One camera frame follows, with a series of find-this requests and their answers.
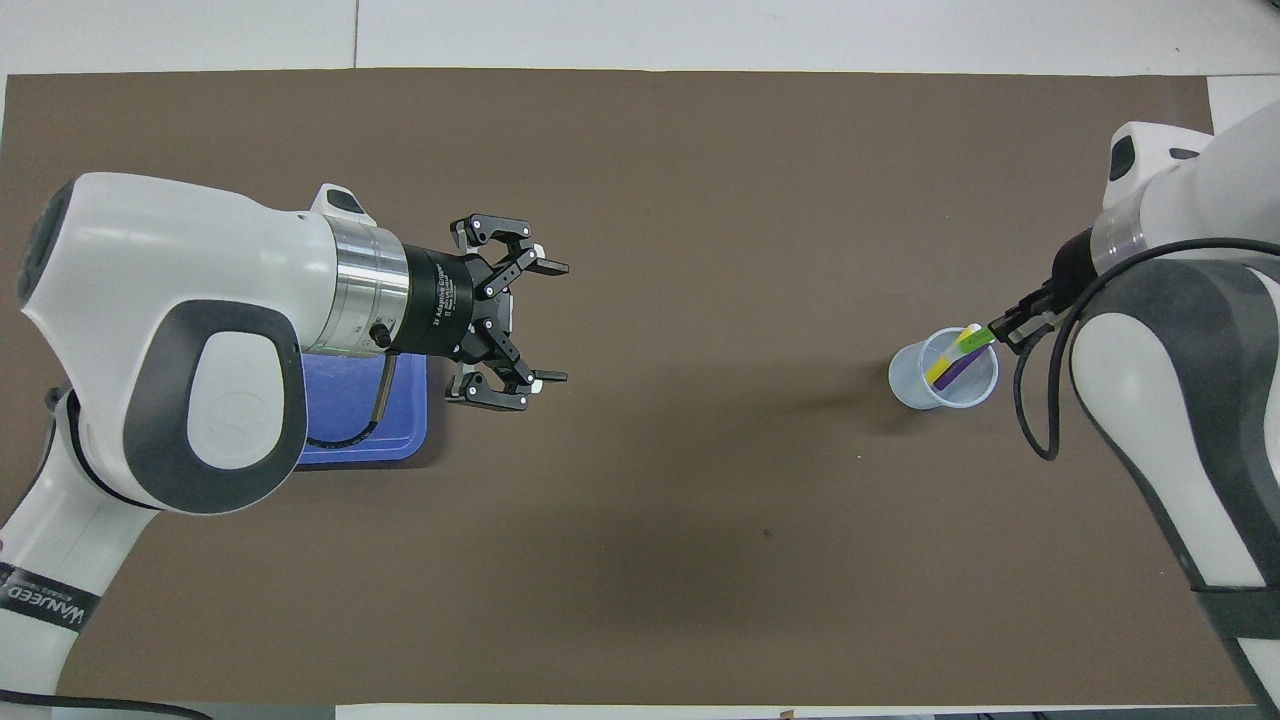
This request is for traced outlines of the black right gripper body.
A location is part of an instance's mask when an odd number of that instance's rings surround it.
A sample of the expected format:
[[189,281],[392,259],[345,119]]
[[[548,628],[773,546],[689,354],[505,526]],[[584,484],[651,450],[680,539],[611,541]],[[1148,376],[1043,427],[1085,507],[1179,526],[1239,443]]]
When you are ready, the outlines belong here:
[[1084,228],[1055,254],[1046,282],[1050,306],[1073,306],[1098,277],[1091,246],[1092,233],[1092,228]]

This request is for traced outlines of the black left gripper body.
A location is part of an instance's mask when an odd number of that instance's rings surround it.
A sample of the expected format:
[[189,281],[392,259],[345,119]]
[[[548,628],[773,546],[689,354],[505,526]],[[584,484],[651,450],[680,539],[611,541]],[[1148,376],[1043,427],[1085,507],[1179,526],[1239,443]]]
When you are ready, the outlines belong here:
[[497,359],[495,346],[474,327],[492,319],[483,286],[495,269],[480,255],[404,247],[410,295],[399,322],[398,351],[460,363]]

